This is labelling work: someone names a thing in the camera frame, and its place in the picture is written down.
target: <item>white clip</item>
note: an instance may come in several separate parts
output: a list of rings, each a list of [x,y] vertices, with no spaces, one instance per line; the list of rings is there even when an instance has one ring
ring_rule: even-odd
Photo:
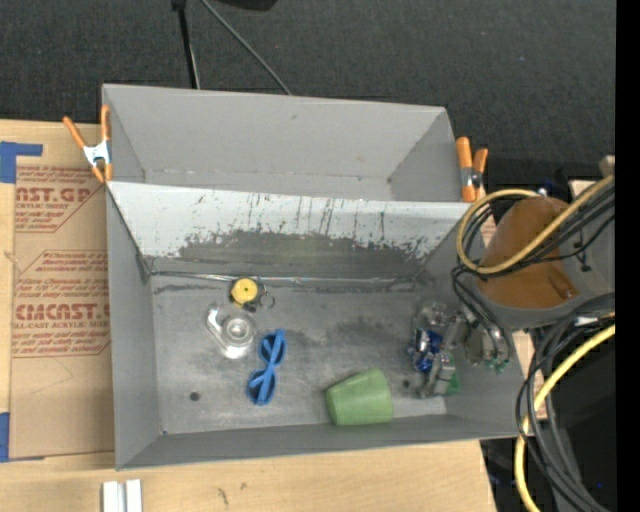
[[[102,512],[142,512],[142,482],[104,482]]]

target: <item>black floor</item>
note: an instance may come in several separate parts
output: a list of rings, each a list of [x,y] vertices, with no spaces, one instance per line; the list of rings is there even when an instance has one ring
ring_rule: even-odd
[[[613,0],[211,3],[296,95],[445,106],[489,148],[490,191],[561,196],[615,153]],[[187,20],[202,88],[282,94],[201,2]],[[96,122],[104,82],[190,86],[171,0],[0,2],[0,118]],[[504,511],[520,510],[512,445],[485,445]]]

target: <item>small yellow object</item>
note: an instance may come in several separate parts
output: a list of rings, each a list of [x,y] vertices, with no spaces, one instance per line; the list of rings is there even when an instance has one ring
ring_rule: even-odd
[[[258,283],[248,277],[238,279],[231,287],[231,299],[236,306],[244,306],[258,298]]]

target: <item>blue plastic toy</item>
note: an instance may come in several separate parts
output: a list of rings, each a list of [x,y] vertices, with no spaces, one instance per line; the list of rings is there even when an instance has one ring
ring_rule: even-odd
[[[253,372],[247,384],[247,396],[254,404],[267,405],[273,398],[276,389],[275,368],[284,359],[286,351],[287,340],[283,329],[278,329],[262,338],[258,354],[267,363],[267,367]]]

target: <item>gray bin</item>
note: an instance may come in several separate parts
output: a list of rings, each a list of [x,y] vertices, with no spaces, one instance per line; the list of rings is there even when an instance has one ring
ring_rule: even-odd
[[[455,141],[439,107],[104,87],[114,179],[107,204],[118,468],[513,435],[516,364],[456,354],[461,391],[417,399],[411,320],[456,301]],[[230,279],[275,300],[286,331],[269,405],[245,395],[256,353],[226,359],[207,329]],[[390,424],[331,425],[324,390],[379,367]]]

